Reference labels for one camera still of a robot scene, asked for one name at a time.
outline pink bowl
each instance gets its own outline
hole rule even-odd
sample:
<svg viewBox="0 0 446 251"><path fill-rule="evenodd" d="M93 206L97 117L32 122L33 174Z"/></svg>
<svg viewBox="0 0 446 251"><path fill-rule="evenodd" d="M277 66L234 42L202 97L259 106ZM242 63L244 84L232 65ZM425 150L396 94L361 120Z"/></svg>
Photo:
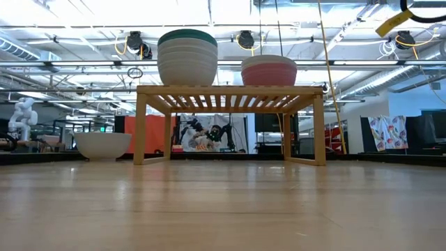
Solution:
<svg viewBox="0 0 446 251"><path fill-rule="evenodd" d="M294 86L298 69L284 63L264 63L242 70L246 86Z"/></svg>

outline ceiling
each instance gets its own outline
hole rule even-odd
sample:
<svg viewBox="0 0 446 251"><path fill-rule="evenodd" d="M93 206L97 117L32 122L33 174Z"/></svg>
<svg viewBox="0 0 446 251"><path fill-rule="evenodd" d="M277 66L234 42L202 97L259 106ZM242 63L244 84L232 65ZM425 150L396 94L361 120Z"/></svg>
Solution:
<svg viewBox="0 0 446 251"><path fill-rule="evenodd" d="M430 43L417 47L417 51L423 55L424 51L438 46L446 36L443 24L433 26L410 20L393 29L385 38L379 37L375 32L376 28L399 12L396 1L375 5L365 0L322 2L329 59L413 59L412 50L395 49L394 53L386 54L383 51L385 41L389 37L394 39L398 31L409 30L417 43L431 40ZM122 51L124 39L129 32L140 31L153 51L153 59L156 59L158 38L168 31L187 27L208 32L217 39L219 60L243 60L252 53L242 50L233 38L240 31L249 30L257 45L260 45L260 37L264 37L261 50L255 50L255 55L283 54L295 60L325 59L317 1L279 0L277 13L274 3L271 0L262 0L259 15L259 0L0 0L0 36L13 38L32 50L52 52L63 61L135 60L137 55L129 52L124 55L116 53L115 43ZM442 15L444 9L417 8L414 13L436 16ZM2 51L0 59L20 60ZM27 70L39 71L36 68L9 70L19 74ZM140 84L160 84L156 67L145 67L144 72ZM373 69L334 68L332 81L337 90L351 90L357 83L376 73L378 71ZM49 74L30 74L28 77L48 85ZM106 89L124 85L121 76L112 70L108 75L64 77L66 75L53 76L53 81L61 82L59 88L84 86ZM324 69L304 67L299 68L296 85L319 85L328 81L328 74ZM0 81L3 88L11 88L7 83L7 79ZM239 68L219 69L215 84L226 83L243 84ZM133 93L113 93L113 96L120 99L135 98Z"/></svg>

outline wooden table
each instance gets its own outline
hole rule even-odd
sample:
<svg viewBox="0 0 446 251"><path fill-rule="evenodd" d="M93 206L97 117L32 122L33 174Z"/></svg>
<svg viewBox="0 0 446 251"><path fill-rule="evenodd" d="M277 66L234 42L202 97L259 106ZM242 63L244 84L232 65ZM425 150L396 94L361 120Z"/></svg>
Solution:
<svg viewBox="0 0 446 251"><path fill-rule="evenodd" d="M170 159L171 114L191 113L276 113L284 115L285 160L307 165L325 165L323 93L317 86L138 86L135 165ZM166 116L164 157L144 159L146 105ZM313 105L315 160L291 157L291 115Z"/></svg>

